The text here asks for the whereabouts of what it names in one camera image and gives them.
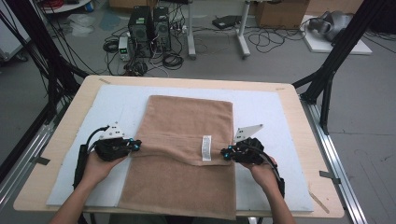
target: towel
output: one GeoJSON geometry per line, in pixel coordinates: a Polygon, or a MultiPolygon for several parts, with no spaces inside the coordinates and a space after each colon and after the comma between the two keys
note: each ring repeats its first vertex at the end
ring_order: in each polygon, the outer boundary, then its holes
{"type": "Polygon", "coordinates": [[[233,141],[229,102],[150,96],[136,134],[119,207],[158,214],[235,219],[235,170],[220,155],[233,141]],[[203,136],[211,136],[203,160],[203,136]]]}

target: cardboard box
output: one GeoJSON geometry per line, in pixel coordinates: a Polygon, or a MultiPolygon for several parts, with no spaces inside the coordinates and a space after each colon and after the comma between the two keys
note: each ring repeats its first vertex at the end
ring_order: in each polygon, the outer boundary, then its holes
{"type": "Polygon", "coordinates": [[[259,3],[256,22],[260,27],[298,29],[310,0],[283,0],[279,4],[259,3]]]}
{"type": "Polygon", "coordinates": [[[311,0],[306,15],[321,16],[326,11],[355,14],[363,0],[311,0]]]}
{"type": "Polygon", "coordinates": [[[157,0],[109,0],[110,7],[117,9],[132,9],[135,6],[150,6],[153,8],[157,0]]]}

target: human arm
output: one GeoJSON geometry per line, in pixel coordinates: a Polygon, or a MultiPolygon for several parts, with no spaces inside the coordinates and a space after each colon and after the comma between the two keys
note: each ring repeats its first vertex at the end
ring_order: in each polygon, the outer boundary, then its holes
{"type": "Polygon", "coordinates": [[[243,164],[248,168],[254,178],[254,180],[262,187],[265,195],[267,196],[268,202],[271,206],[271,212],[275,224],[295,224],[294,217],[282,194],[277,186],[276,177],[274,171],[271,169],[269,164],[243,164]]]}
{"type": "Polygon", "coordinates": [[[115,165],[124,159],[125,157],[114,161],[102,161],[96,152],[91,152],[81,182],[59,208],[50,223],[77,223],[91,191],[108,176],[115,165]]]}

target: gray floor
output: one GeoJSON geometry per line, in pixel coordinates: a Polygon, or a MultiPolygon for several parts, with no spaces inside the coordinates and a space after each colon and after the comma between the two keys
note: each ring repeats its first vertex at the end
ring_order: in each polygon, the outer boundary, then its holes
{"type": "MultiPolygon", "coordinates": [[[[85,13],[82,10],[73,13],[85,13]]],[[[109,14],[100,4],[91,14],[96,18],[94,33],[88,37],[67,35],[67,41],[93,71],[106,69],[102,50],[104,39],[127,24],[127,20],[110,31],[100,27],[109,14]]],[[[197,25],[211,27],[210,21],[196,19],[197,25]]],[[[390,49],[396,43],[373,39],[390,49]]],[[[153,69],[146,77],[241,80],[292,83],[319,69],[326,53],[311,53],[303,40],[287,40],[269,53],[260,53],[248,43],[251,56],[242,60],[239,45],[232,33],[206,32],[195,37],[197,60],[185,57],[178,70],[153,69]]],[[[369,223],[394,223],[396,219],[396,63],[395,54],[363,38],[373,51],[370,56],[349,55],[335,76],[329,117],[329,131],[344,164],[350,183],[369,223]]],[[[186,46],[181,55],[186,56],[186,46]]],[[[78,63],[80,68],[88,69],[78,63]]],[[[123,63],[116,57],[110,68],[122,72],[123,63]]],[[[47,102],[46,93],[32,60],[11,61],[0,67],[0,119],[2,123],[0,162],[17,144],[47,102]]],[[[297,90],[303,92],[305,87],[297,90]]],[[[2,223],[42,223],[52,214],[24,213],[13,210],[14,192],[0,211],[2,223]]],[[[350,223],[342,219],[298,219],[299,223],[350,223]]]]}

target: towel care tag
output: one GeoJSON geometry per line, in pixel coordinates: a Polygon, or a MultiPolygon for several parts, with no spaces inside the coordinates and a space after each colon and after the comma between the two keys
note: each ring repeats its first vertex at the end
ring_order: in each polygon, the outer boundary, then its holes
{"type": "Polygon", "coordinates": [[[202,161],[212,161],[210,157],[210,145],[212,143],[212,135],[204,135],[202,138],[202,161]]]}

